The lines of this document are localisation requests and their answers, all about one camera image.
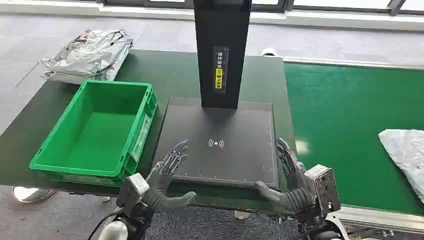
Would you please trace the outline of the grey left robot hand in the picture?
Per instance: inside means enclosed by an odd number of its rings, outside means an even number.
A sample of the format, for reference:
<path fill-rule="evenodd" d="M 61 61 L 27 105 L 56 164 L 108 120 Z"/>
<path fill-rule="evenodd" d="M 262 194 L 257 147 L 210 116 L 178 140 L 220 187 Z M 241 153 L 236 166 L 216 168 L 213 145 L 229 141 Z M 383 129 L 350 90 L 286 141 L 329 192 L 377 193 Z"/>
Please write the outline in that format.
<path fill-rule="evenodd" d="M 149 189 L 141 201 L 153 212 L 166 212 L 184 208 L 195 201 L 197 194 L 194 191 L 189 191 L 177 197 L 167 196 L 168 187 L 175 171 L 183 159 L 187 157 L 188 142 L 188 140 L 183 140 L 177 143 L 152 167 L 146 179 Z"/>

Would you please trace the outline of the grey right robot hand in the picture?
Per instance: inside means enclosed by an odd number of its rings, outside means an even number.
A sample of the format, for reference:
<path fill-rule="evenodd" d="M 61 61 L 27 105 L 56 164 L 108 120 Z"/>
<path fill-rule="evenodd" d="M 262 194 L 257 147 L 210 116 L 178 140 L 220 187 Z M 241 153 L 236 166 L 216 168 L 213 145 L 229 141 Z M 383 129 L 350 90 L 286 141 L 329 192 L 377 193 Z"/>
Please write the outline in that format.
<path fill-rule="evenodd" d="M 264 198 L 288 212 L 298 212 L 313 206 L 315 202 L 307 186 L 304 164 L 298 161 L 295 151 L 280 137 L 277 139 L 276 150 L 289 190 L 279 192 L 269 188 L 262 181 L 256 181 L 255 188 Z"/>

